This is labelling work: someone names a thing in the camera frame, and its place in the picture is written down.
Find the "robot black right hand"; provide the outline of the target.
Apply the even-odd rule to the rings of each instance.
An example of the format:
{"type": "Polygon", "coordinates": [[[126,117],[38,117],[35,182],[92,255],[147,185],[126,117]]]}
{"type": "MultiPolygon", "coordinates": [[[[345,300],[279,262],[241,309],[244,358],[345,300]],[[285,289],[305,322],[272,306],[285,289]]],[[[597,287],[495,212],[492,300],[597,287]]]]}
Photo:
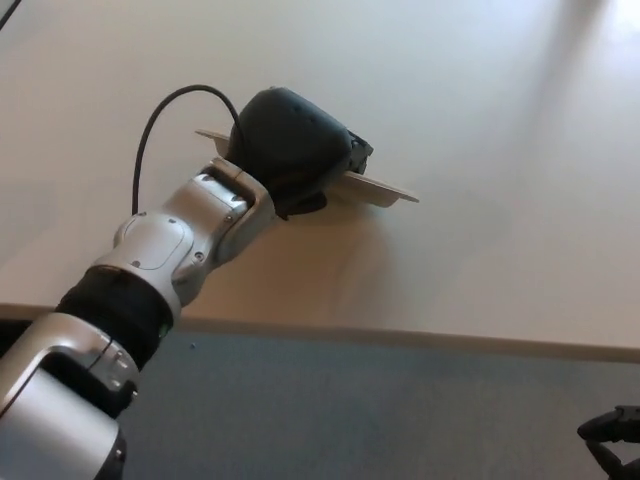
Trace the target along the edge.
{"type": "Polygon", "coordinates": [[[616,406],[577,429],[596,463],[608,479],[638,479],[639,459],[624,464],[605,443],[639,443],[639,407],[616,406]]]}

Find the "robot black left hand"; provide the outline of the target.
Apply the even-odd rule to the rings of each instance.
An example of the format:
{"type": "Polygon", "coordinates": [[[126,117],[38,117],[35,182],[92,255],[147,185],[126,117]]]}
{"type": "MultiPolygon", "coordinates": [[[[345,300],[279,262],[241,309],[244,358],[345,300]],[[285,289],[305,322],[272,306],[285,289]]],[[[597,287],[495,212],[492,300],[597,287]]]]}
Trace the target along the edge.
{"type": "Polygon", "coordinates": [[[362,174],[373,147],[311,101],[285,87],[257,93],[232,127],[223,157],[265,187],[276,214],[326,207],[326,189],[346,172],[362,174]]]}

